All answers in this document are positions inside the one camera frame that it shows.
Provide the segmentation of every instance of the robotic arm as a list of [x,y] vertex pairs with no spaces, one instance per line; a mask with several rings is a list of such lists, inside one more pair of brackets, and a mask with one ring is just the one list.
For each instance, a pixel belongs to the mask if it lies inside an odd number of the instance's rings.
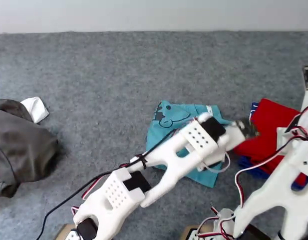
[[[83,236],[83,239],[111,240],[139,205],[148,207],[202,161],[207,165],[218,162],[219,155],[256,133],[247,119],[223,127],[208,113],[203,113],[164,143],[144,153],[145,161],[134,157],[129,166],[113,171],[103,186],[79,207],[74,216],[75,225],[79,228],[86,219],[92,219],[98,226],[97,234]],[[192,151],[185,157],[178,157],[177,152],[187,145]],[[151,188],[140,170],[159,164],[166,165],[167,170],[160,182]]]
[[286,209],[276,240],[299,240],[305,234],[308,225],[308,184],[301,191],[293,191],[291,185],[300,173],[308,176],[308,107],[294,118],[288,130],[293,128],[299,128],[304,137],[291,137],[289,131],[285,133],[285,140],[290,142],[283,147],[286,156],[264,185],[235,210],[235,238],[243,233],[255,216],[275,206]]
[[[83,236],[83,239],[111,240],[119,232],[125,219],[139,205],[143,208],[151,205],[200,163],[212,165],[218,162],[225,151],[256,134],[257,131],[247,120],[222,127],[207,113],[200,115],[153,151],[144,153],[142,156],[146,156],[145,163],[139,161],[138,156],[132,158],[131,163],[135,164],[115,170],[103,186],[89,196],[74,216],[74,222],[79,228],[86,219],[91,218],[98,227],[95,227],[97,233],[94,236]],[[286,143],[273,157],[260,165],[285,153],[284,159],[265,184],[253,192],[245,203],[241,202],[232,217],[219,215],[215,225],[217,232],[222,230],[222,222],[235,218],[234,222],[227,224],[233,225],[230,233],[233,233],[233,238],[238,238],[255,216],[275,206],[283,206],[286,214],[275,240],[299,240],[305,234],[308,224],[308,184],[302,191],[293,191],[291,185],[300,173],[308,176],[308,108],[295,117],[284,138]],[[184,147],[192,151],[180,158],[176,153]],[[160,182],[151,188],[140,170],[159,164],[168,168]],[[218,235],[214,238],[223,239],[222,237]]]

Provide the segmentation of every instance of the white wall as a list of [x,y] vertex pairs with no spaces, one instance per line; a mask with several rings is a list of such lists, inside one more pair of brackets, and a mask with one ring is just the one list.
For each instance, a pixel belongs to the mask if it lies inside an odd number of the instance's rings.
[[308,0],[0,0],[0,33],[308,30]]

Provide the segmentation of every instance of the gray carpet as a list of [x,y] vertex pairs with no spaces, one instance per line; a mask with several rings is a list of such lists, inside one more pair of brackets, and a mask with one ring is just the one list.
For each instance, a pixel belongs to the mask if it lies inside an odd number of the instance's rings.
[[[47,211],[100,172],[145,149],[160,100],[216,104],[227,119],[247,116],[252,101],[269,98],[300,109],[308,32],[138,32],[0,35],[0,98],[40,96],[50,116],[41,125],[62,146],[56,170],[0,198],[0,240],[36,239]],[[176,240],[187,225],[212,215],[209,206],[234,209],[237,164],[214,189],[182,179],[148,208],[137,209],[116,240]],[[147,169],[156,183],[163,172]],[[241,177],[246,194],[262,181]],[[70,223],[77,196],[53,213],[44,240]],[[254,220],[271,236],[284,210]]]

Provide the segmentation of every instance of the red cloth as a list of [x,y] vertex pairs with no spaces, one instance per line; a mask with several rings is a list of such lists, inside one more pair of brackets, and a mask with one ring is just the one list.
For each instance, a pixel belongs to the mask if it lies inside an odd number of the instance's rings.
[[[277,128],[287,127],[299,112],[289,107],[285,107],[273,101],[263,98],[251,121],[260,132],[260,136],[247,140],[234,149],[239,155],[251,157],[251,163],[257,165],[263,162],[268,156],[276,151]],[[277,156],[269,163],[260,167],[264,172],[271,174],[284,156]],[[306,176],[300,174],[296,182],[304,186]]]

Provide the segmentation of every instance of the gray cloth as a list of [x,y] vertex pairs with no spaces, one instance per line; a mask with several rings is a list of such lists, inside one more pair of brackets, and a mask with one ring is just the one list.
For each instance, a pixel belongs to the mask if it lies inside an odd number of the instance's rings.
[[21,103],[0,99],[0,196],[10,198],[21,183],[46,176],[56,146],[56,137],[32,123]]

